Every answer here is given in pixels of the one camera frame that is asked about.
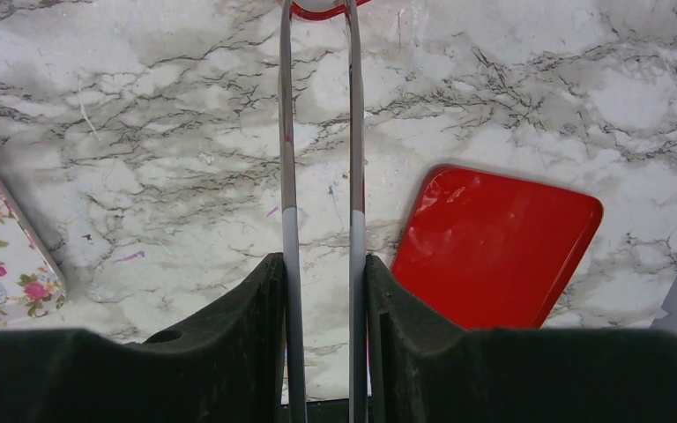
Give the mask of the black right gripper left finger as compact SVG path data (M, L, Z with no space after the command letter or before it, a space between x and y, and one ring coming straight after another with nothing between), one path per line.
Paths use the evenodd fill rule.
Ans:
M0 422L276 422L286 270L235 288L142 343L85 329L0 330Z

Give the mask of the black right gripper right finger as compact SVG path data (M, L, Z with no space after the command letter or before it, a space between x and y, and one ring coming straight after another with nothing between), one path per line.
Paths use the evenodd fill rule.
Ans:
M378 422L677 422L677 336L465 330L365 265Z

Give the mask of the red tin lid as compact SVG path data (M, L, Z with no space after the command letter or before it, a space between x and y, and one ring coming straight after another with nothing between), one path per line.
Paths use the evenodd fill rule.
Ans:
M460 327L538 328L603 212L574 190L443 164L420 186L391 272Z

